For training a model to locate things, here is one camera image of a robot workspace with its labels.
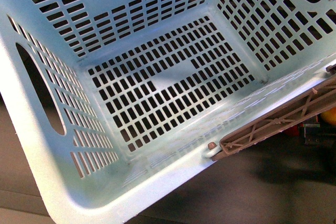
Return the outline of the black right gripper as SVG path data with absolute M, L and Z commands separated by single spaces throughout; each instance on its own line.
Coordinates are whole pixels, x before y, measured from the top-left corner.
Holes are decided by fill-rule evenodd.
M 325 123 L 304 123 L 299 126 L 299 135 L 304 144 L 333 144 L 335 126 Z

